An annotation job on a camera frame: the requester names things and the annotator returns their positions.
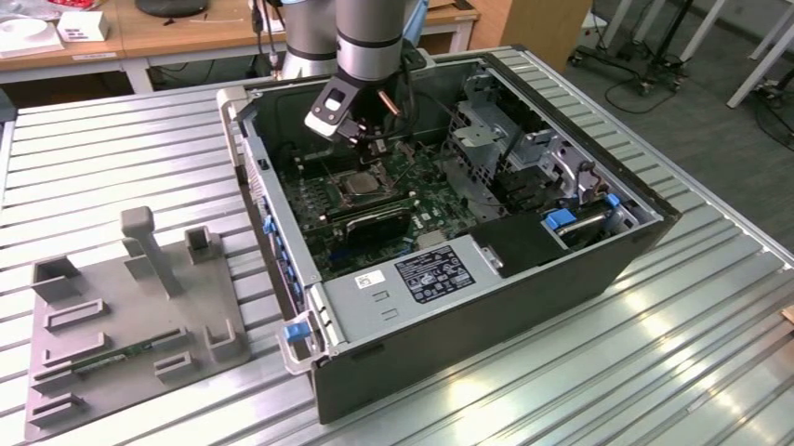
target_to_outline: aluminum extrusion table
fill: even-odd
[[[0,150],[0,445],[20,444],[29,264],[122,248],[117,209],[152,207],[157,240],[223,235],[255,358],[45,444],[788,444],[794,440],[791,254],[528,53],[495,53],[683,212],[594,300],[339,422],[284,370],[280,319],[199,87],[22,110]]]

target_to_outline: white box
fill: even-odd
[[[66,11],[58,21],[58,34],[64,42],[100,42],[108,27],[101,11]]]
[[[16,39],[0,36],[0,59],[18,58],[60,49],[62,49],[61,39],[52,23],[46,23],[46,29],[30,37]]]
[[[588,12],[587,17],[584,17],[584,22],[582,23],[582,32],[576,40],[576,46],[586,46],[590,49],[595,49],[598,46],[598,34],[607,33],[607,25],[608,24],[600,18],[595,17],[592,13]]]

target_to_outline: green circuit board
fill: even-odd
[[[439,170],[432,148],[392,147],[363,171],[323,166],[325,174],[317,176],[316,165],[313,169],[313,175],[283,171],[280,180],[324,280],[427,247],[416,240],[424,234],[432,233],[436,241],[448,240],[476,224]],[[348,223],[388,211],[411,213],[404,233],[364,248],[348,246]]]

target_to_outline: white label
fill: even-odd
[[[72,60],[109,59],[114,57],[116,53],[80,54],[78,56],[72,56]]]
[[[363,290],[367,286],[372,286],[373,284],[384,281],[385,278],[383,277],[383,273],[379,269],[356,277],[356,285],[359,285],[360,290]]]

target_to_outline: power supply label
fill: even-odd
[[[451,246],[395,264],[413,299],[425,304],[473,284],[467,267]]]

